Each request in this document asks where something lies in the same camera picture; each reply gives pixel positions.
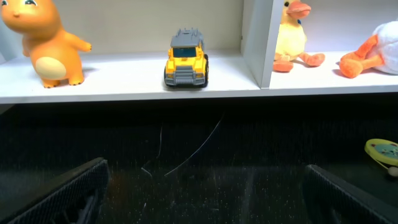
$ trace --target toy's arm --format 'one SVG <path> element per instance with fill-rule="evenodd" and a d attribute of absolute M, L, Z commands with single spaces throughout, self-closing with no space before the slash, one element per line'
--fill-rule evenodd
<path fill-rule="evenodd" d="M 25 56 L 25 57 L 30 57 L 30 55 L 29 55 L 29 52 L 28 52 L 28 50 L 27 50 L 27 47 L 26 47 L 26 41 L 25 41 L 25 38 L 22 38 L 22 54 Z"/>
<path fill-rule="evenodd" d="M 79 37 L 73 34 L 67 33 L 66 40 L 72 47 L 76 48 L 77 50 L 81 50 L 83 52 L 90 52 L 92 49 L 92 45 L 90 43 L 81 40 Z"/>

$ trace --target stuffed animal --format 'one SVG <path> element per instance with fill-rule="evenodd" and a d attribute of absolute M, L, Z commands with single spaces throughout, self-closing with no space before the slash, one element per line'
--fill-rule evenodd
<path fill-rule="evenodd" d="M 307 36 L 299 19 L 307 17 L 310 11 L 311 7 L 300 0 L 285 0 L 274 58 L 275 71 L 291 71 L 291 61 L 298 57 L 311 67 L 317 67 L 325 61 L 324 54 L 309 55 L 304 52 Z"/>
<path fill-rule="evenodd" d="M 340 70 L 348 78 L 368 68 L 398 75 L 398 21 L 380 25 L 357 51 L 340 60 Z"/>
<path fill-rule="evenodd" d="M 30 57 L 44 87 L 55 87 L 65 79 L 70 85 L 82 84 L 78 50 L 89 52 L 91 44 L 63 29 L 52 0 L 0 1 L 4 23 L 23 35 L 23 54 Z"/>

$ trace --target yellow toy truck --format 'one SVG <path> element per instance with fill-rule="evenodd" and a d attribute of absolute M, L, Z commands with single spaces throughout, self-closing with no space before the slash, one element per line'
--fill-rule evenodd
<path fill-rule="evenodd" d="M 170 87 L 206 87 L 209 63 L 204 48 L 203 36 L 198 29 L 180 29 L 172 38 L 169 59 L 164 70 L 165 84 Z"/>

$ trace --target toy's foot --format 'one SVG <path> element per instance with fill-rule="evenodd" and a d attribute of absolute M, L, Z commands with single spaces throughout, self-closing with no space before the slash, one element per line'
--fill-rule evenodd
<path fill-rule="evenodd" d="M 293 69 L 293 62 L 278 60 L 274 62 L 274 70 L 277 72 L 290 72 Z"/>
<path fill-rule="evenodd" d="M 75 75 L 73 77 L 69 78 L 69 85 L 80 85 L 85 81 L 85 78 L 83 76 L 83 74 L 81 75 Z"/>
<path fill-rule="evenodd" d="M 362 63 L 353 59 L 346 59 L 340 62 L 340 70 L 348 78 L 357 77 L 362 71 Z"/>
<path fill-rule="evenodd" d="M 43 79 L 44 88 L 54 88 L 60 84 L 60 80 L 46 80 Z"/>
<path fill-rule="evenodd" d="M 344 56 L 341 58 L 340 61 L 342 61 L 342 60 L 347 60 L 347 59 L 350 59 L 350 60 L 364 60 L 364 59 L 365 59 L 365 56 L 360 56 L 360 55 L 358 55 L 356 52 L 351 52 L 351 53 L 348 53 L 348 54 L 344 55 Z"/>
<path fill-rule="evenodd" d="M 305 63 L 309 66 L 317 67 L 320 66 L 324 61 L 325 61 L 324 54 L 315 54 L 310 56 Z"/>

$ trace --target duck beak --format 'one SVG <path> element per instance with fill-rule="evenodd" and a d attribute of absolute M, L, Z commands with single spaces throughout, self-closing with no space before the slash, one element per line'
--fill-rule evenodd
<path fill-rule="evenodd" d="M 309 5 L 295 1 L 290 4 L 286 13 L 294 19 L 303 19 L 310 14 L 310 11 Z"/>

